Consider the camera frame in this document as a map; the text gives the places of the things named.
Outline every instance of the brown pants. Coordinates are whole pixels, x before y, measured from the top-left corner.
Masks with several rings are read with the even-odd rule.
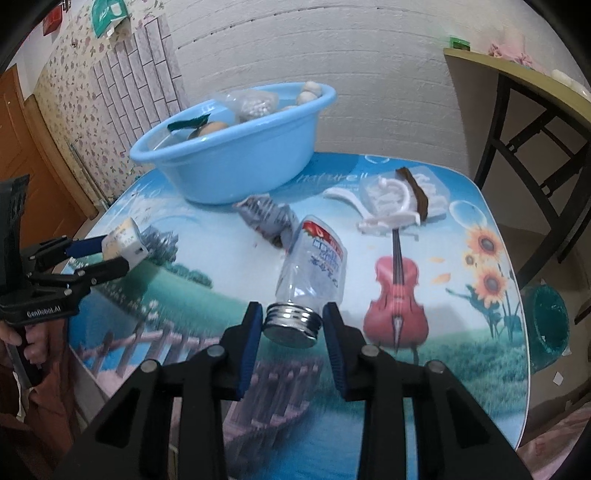
[[[78,432],[69,375],[71,353],[66,342],[67,324],[64,320],[55,320],[48,328],[49,353],[43,366],[44,379],[29,394],[25,423],[17,420],[17,382],[12,371],[0,366],[0,428],[40,480],[50,477]]]

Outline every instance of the orange petal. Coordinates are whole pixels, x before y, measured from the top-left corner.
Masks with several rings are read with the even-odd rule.
[[[437,277],[435,277],[434,279],[431,280],[431,283],[433,285],[441,285],[442,283],[447,283],[452,279],[452,274],[451,273],[442,273],[441,275],[438,275]]]

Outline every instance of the blue plastic basin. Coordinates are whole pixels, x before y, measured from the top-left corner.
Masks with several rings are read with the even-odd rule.
[[[303,83],[277,83],[255,87],[276,92],[279,108],[295,105]],[[209,121],[235,123],[234,114],[215,100],[200,103],[172,116],[141,137],[130,157],[153,163],[189,201],[221,205],[265,193],[301,172],[314,153],[320,111],[336,100],[335,90],[322,85],[322,96],[284,112],[233,125],[203,137],[186,140],[190,129],[164,138],[167,125],[209,113]]]

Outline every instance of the wooden table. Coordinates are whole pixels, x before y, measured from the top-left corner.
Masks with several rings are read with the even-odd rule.
[[[414,295],[428,321],[428,338],[417,350],[420,363],[444,361],[516,446],[529,392],[524,318],[511,262],[478,188],[457,172],[418,162],[315,154],[299,176],[271,194],[289,203],[300,219],[318,216],[340,237],[348,251],[340,309],[347,324],[363,329],[369,306],[381,293],[376,263],[392,258],[392,238],[362,235],[357,211],[322,192],[339,186],[357,193],[360,181],[402,166],[440,181],[438,193],[448,194],[450,201],[444,215],[401,234],[402,254],[419,270]],[[107,233],[129,216],[168,247],[125,278],[94,288],[70,321],[70,345],[78,359],[77,402],[88,420],[144,359],[183,361],[239,323],[247,302],[266,306],[275,301],[284,252],[230,208],[189,204],[153,170],[89,235]],[[482,245],[493,248],[483,251]],[[497,291],[484,291],[491,281]],[[410,350],[395,356],[413,361]],[[322,334],[315,347],[303,351],[262,338],[253,379],[240,403],[225,406],[231,477],[355,477],[363,408],[340,399]],[[407,415],[411,421],[412,412]],[[173,414],[177,428],[178,411]],[[414,429],[407,428],[407,440],[408,478],[415,479]]]
[[[517,282],[523,288],[554,254],[557,253],[558,261],[562,262],[591,220],[591,102],[553,78],[508,60],[452,48],[444,49],[444,54],[447,57],[483,65],[499,74],[495,110],[488,140],[474,179],[476,185],[479,188],[483,187],[498,151],[520,177],[550,225],[550,233],[517,273]],[[509,143],[504,144],[501,134],[512,90],[538,103],[545,111]],[[571,152],[546,128],[556,117],[570,125],[587,141],[578,152]],[[540,132],[548,135],[570,159],[538,184],[515,154],[523,143]],[[549,198],[577,173],[577,183],[559,214]]]

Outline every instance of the finger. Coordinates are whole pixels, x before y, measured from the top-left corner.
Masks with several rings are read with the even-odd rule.
[[[27,342],[37,343],[47,341],[47,325],[45,323],[39,323],[37,325],[31,325],[27,330]]]
[[[41,345],[29,345],[24,350],[24,355],[32,364],[42,364],[47,360],[47,349]]]
[[[21,336],[4,322],[0,322],[0,340],[17,346],[22,343]]]

